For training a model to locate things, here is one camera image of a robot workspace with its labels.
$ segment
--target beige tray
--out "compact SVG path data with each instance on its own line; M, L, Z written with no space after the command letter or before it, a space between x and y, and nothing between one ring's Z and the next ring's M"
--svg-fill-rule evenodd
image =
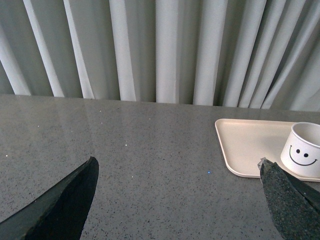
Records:
M280 155L293 122L219 119L215 129L227 168L240 177L260 178L258 163L266 157L303 181L320 182L320 178L302 177L287 169Z

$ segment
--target gray countertop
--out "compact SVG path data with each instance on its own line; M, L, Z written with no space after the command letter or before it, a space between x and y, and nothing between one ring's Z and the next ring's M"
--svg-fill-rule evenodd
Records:
M215 121L320 124L319 112L17 95L0 95L0 114L0 221L94 156L82 240L279 240L260 180L227 169Z

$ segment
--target curtain fold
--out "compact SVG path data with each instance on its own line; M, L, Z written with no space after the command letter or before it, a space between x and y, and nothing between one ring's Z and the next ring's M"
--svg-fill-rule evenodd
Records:
M319 0L0 0L0 94L320 111Z

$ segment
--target paper cup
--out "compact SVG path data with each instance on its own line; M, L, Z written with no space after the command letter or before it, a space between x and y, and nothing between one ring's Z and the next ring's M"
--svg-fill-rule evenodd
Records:
M320 125L310 122L293 124L281 161L297 175L320 178Z

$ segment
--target smiley face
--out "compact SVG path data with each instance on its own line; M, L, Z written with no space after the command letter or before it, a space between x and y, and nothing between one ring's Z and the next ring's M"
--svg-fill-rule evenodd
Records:
M292 158L292 156L291 156L291 148L292 148L292 145L290 145L289 155L290 155L291 160L292 160L295 164L298 164L298 165L300 165L300 166L310 166L310 165L314 164L316 161L318 161L317 159L315 159L313 162L311 162L311 163L309 163L309 164L301 164L301 163L298 163L298 162L296 162L296 161ZM296 152L297 154L300 154L301 151L300 151L300 149L297 149L295 152ZM303 154L303 157L307 158L307 157L309 157L309 154L308 154L308 153L305 153L305 154Z

